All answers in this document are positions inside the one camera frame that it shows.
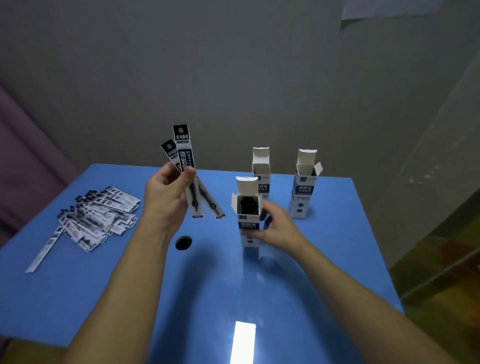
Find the blue table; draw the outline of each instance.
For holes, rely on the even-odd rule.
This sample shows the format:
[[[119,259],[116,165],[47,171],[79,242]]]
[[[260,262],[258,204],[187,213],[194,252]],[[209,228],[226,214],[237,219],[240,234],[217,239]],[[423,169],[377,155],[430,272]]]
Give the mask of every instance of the blue table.
[[[94,164],[0,250],[0,333],[68,346],[94,307],[132,231],[85,253],[62,236],[33,274],[23,274],[58,226],[56,215],[90,189],[113,185],[143,199],[158,168]],[[227,213],[186,218],[173,238],[152,337],[150,360],[229,363],[236,321],[256,325],[254,363],[355,363],[357,351],[313,291],[299,266],[269,246],[242,249],[230,208],[235,176],[199,170]],[[272,175],[270,200],[287,207],[291,175]],[[140,215],[142,205],[136,212]],[[305,236],[358,282],[401,305],[352,180],[318,178]],[[187,250],[174,242],[193,239]]]

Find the cardboard box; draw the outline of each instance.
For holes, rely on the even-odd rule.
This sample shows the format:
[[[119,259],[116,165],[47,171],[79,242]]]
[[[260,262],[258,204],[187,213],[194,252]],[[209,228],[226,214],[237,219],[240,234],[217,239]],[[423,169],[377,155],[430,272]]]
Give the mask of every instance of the cardboard box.
[[[193,160],[192,142],[190,141],[190,132],[187,124],[174,125],[173,135],[175,145],[180,158],[180,169],[183,172],[187,166],[195,168]],[[193,218],[203,218],[204,212],[200,200],[200,190],[198,180],[195,178],[189,187],[190,193],[187,194],[188,205],[190,206],[190,215]]]
[[[258,193],[263,199],[270,194],[270,148],[253,147],[252,173],[258,177]]]
[[[258,193],[258,177],[237,177],[237,194],[232,194],[232,209],[237,214],[239,229],[260,229],[262,195]],[[258,248],[260,241],[241,235],[241,244]]]
[[[181,167],[180,167],[180,158],[177,152],[177,147],[175,142],[170,139],[167,142],[162,144],[162,149],[164,152],[167,154],[168,158],[170,161],[177,167],[179,172],[181,173]],[[195,177],[198,183],[198,189],[200,192],[200,199],[201,203],[205,204],[207,208],[210,210],[212,215],[218,220],[221,218],[225,217],[225,213],[223,212],[222,208],[218,204],[218,202],[214,199],[214,197],[209,193],[203,182],[200,180],[200,178]],[[186,190],[187,194],[187,200],[192,199],[192,193],[190,191],[190,188]]]
[[[315,164],[316,150],[299,149],[288,212],[291,218],[305,218],[322,164]]]

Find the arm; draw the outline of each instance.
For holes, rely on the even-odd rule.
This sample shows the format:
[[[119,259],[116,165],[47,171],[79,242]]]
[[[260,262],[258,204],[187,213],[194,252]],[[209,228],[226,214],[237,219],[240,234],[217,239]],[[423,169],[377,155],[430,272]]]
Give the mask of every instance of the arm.
[[[144,363],[154,328],[168,244],[195,177],[166,164],[145,186],[144,209],[102,296],[68,347],[64,364]]]
[[[366,362],[456,363],[387,301],[357,283],[308,242],[286,210],[269,201],[263,205],[270,214],[264,230],[249,230],[248,234],[297,261]]]

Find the hole in table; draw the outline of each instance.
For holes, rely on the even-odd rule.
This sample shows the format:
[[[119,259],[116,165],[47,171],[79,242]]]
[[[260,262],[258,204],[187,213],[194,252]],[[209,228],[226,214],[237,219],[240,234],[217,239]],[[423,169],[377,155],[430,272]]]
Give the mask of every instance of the hole in table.
[[[178,240],[175,242],[175,247],[178,250],[185,250],[190,248],[191,244],[192,244],[192,238],[190,236],[184,235],[178,238]]]

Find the left hand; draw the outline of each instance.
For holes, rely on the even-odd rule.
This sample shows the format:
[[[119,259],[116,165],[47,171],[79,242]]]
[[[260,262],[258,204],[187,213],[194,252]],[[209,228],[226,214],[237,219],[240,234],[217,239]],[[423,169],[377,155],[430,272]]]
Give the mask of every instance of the left hand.
[[[172,162],[164,165],[145,185],[144,209],[140,221],[164,229],[171,239],[187,212],[185,190],[195,175],[193,167],[187,167],[180,174]]]

